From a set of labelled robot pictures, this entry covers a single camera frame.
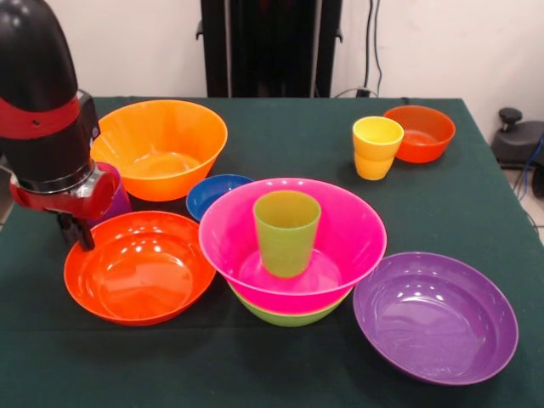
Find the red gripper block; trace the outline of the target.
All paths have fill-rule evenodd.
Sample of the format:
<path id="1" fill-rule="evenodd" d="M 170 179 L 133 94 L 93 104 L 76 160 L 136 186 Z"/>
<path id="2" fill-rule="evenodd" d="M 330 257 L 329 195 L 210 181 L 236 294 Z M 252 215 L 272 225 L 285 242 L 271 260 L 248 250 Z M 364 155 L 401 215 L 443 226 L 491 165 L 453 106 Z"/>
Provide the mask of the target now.
<path id="1" fill-rule="evenodd" d="M 14 201 L 22 207 L 57 213 L 65 243 L 73 246 L 78 242 L 84 252 L 89 252 L 95 248 L 95 243 L 87 219 L 101 218 L 110 208 L 117 190 L 117 177 L 93 163 L 88 174 L 70 187 L 28 190 L 12 174 L 9 190 Z"/>

